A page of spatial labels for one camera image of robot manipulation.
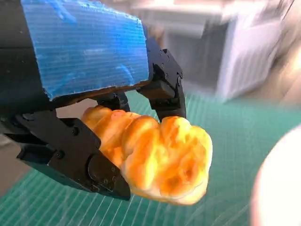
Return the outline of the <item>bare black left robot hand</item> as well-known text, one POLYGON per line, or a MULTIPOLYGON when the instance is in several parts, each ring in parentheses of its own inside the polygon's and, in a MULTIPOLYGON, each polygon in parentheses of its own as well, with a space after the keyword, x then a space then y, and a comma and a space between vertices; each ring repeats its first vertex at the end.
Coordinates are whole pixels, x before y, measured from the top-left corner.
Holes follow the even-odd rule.
POLYGON ((0 3, 0 132, 18 159, 55 181, 129 200, 102 141, 57 108, 90 98, 129 110, 125 93, 149 99, 159 119, 186 117, 182 70, 135 16, 91 0, 0 3))

